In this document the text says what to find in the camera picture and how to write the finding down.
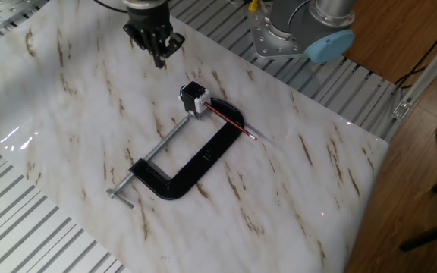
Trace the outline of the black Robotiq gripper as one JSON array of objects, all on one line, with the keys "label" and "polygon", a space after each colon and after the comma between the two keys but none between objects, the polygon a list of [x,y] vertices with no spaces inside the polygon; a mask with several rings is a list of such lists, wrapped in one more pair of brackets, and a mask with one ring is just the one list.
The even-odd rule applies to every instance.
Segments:
[{"label": "black Robotiq gripper", "polygon": [[170,57],[185,41],[181,34],[171,34],[169,7],[167,5],[158,5],[148,9],[128,7],[127,13],[129,21],[123,26],[125,33],[143,51],[151,54],[157,68],[163,68],[165,60],[162,59],[159,42],[165,42],[169,37],[164,56]]}]

